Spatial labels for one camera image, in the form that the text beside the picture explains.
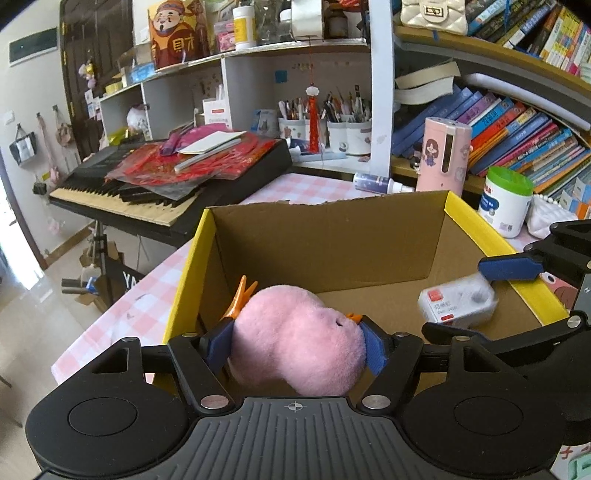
blue sticky note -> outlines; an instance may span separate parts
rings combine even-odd
[[[275,71],[275,83],[287,83],[287,70]]]

tiled floor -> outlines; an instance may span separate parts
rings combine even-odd
[[[126,263],[135,268],[138,239],[110,228],[106,233],[125,253]],[[0,375],[13,388],[0,383],[0,408],[23,424],[37,402],[56,387],[51,365],[100,316],[94,305],[76,303],[75,296],[64,295],[60,289],[62,277],[74,278],[80,274],[78,258],[86,246],[82,242],[61,257],[30,290],[10,273],[2,275]],[[147,247],[150,259],[142,253],[139,263],[143,273],[172,251],[165,246]],[[0,479],[27,480],[38,473],[24,429],[0,414]]]

pink stuffed toy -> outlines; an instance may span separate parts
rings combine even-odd
[[[232,374],[250,387],[283,379],[307,397],[344,395],[365,367],[365,340],[356,320],[303,288],[265,288],[235,320]]]

dark wooden door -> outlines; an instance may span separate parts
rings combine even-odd
[[[117,59],[133,46],[132,0],[62,0],[60,4],[62,71],[78,152],[85,158],[99,149],[103,128],[91,118],[85,99],[87,81],[78,75],[83,63],[95,68],[94,96],[117,74]]]

pink checkered tablecloth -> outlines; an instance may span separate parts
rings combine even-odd
[[[242,203],[289,200],[290,203],[315,205],[372,195],[355,190],[349,181],[290,173],[275,179]],[[138,337],[142,345],[161,343],[189,245],[189,242],[183,245],[152,270],[68,347],[51,367],[58,384],[120,338]]]

